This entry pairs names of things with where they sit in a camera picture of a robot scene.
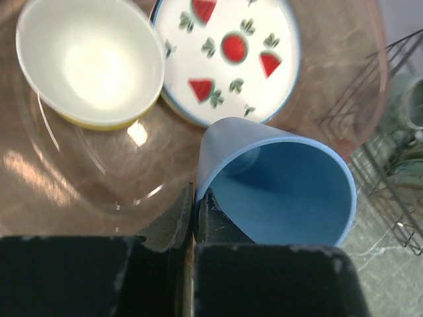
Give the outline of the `blue bottom plate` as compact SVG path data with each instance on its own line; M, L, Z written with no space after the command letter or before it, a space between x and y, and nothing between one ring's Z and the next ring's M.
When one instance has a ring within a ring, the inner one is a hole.
M158 1L151 22L165 48L163 99L189 122L265 123L291 96L301 34L287 1Z

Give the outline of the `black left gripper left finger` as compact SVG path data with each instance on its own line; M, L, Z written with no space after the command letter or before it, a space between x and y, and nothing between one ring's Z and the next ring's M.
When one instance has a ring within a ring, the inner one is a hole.
M131 236L1 239L2 316L180 316L193 187Z

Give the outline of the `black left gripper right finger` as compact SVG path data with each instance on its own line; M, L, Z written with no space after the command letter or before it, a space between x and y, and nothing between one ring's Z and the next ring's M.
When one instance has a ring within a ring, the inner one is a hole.
M195 316L369 316L356 268L339 248L255 244L200 200L193 276Z

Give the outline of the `blue plastic cup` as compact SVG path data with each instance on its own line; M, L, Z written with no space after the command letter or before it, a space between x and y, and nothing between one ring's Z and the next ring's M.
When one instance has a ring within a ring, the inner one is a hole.
M195 206L208 190L259 244L339 246L357 205L352 173L330 147L236 117L213 123L202 137Z

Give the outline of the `plain cream bowl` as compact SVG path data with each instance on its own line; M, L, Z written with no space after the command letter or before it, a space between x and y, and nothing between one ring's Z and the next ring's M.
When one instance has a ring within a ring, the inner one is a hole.
M133 1L28 1L16 52L40 100L84 123L134 118L164 83L158 33Z

